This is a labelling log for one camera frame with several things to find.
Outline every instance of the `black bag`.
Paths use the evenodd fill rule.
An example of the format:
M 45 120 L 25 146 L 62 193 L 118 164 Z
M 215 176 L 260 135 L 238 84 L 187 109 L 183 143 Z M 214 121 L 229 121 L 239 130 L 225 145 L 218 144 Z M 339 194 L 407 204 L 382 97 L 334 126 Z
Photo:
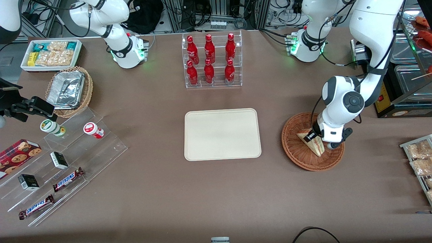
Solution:
M 148 34 L 155 30 L 161 18 L 161 0 L 129 0 L 129 18 L 121 26 L 137 33 Z

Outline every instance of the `small black box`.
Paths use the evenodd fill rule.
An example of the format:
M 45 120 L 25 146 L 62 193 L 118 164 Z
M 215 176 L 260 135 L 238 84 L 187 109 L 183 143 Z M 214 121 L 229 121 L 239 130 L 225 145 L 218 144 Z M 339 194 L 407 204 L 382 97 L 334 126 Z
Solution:
M 36 191 L 39 189 L 39 184 L 33 175 L 21 174 L 18 176 L 18 180 L 24 190 Z
M 55 167 L 59 169 L 67 169 L 68 165 L 62 153 L 54 151 L 50 154 L 50 156 Z

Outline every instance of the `bottle cap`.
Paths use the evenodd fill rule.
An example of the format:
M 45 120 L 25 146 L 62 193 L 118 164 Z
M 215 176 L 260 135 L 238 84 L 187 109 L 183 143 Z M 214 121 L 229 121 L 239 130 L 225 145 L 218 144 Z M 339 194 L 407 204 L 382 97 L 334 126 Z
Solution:
M 98 130 L 98 126 L 94 122 L 88 122 L 87 124 L 84 125 L 83 130 L 84 133 L 88 135 L 93 135 Z

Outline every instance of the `red cookie box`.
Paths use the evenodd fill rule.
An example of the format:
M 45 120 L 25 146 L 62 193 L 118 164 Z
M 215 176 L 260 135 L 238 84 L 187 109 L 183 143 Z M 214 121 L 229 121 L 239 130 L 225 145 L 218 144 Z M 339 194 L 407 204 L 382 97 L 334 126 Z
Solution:
M 38 144 L 21 139 L 0 153 L 0 179 L 42 151 Z

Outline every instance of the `round woven basket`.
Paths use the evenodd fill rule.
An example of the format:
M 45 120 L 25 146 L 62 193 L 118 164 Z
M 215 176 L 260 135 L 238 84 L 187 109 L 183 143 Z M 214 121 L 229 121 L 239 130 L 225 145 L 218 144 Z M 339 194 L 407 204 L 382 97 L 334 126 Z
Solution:
M 318 157 L 309 147 L 297 136 L 302 129 L 311 128 L 311 112 L 303 112 L 291 117 L 282 130 L 282 145 L 288 157 L 298 166 L 310 171 L 323 171 L 333 168 L 342 159 L 345 144 L 342 143 L 334 150 L 327 148 L 324 142 L 325 151 Z
M 87 107 L 90 103 L 90 99 L 92 98 L 92 92 L 93 92 L 93 81 L 92 77 L 90 77 L 89 73 L 82 67 L 71 67 L 64 69 L 60 72 L 72 72 L 72 71 L 80 71 L 85 74 L 86 79 L 84 80 L 84 87 L 83 87 L 83 94 L 81 95 L 81 101 L 78 108 L 75 110 L 54 110 L 54 114 L 63 117 L 63 118 L 69 118 L 73 116 L 75 113 L 80 111 L 81 109 Z M 53 84 L 54 77 L 51 79 L 51 82 L 48 84 L 47 91 L 45 92 L 45 99 L 48 98 L 48 94 L 51 90 L 51 85 Z

